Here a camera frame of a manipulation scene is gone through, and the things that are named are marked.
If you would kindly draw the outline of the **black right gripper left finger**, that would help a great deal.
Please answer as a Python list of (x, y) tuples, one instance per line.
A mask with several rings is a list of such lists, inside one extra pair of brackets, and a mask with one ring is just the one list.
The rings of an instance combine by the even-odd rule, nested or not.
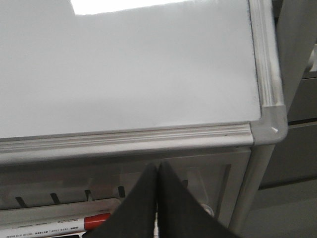
[(157, 209), (157, 168), (146, 165), (137, 183), (114, 213), (85, 238), (152, 238)]

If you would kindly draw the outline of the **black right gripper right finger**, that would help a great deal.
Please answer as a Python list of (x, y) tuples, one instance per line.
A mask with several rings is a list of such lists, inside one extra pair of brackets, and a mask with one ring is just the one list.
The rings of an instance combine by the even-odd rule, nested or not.
[(198, 203), (168, 162), (158, 169), (157, 199), (160, 238), (238, 237)]

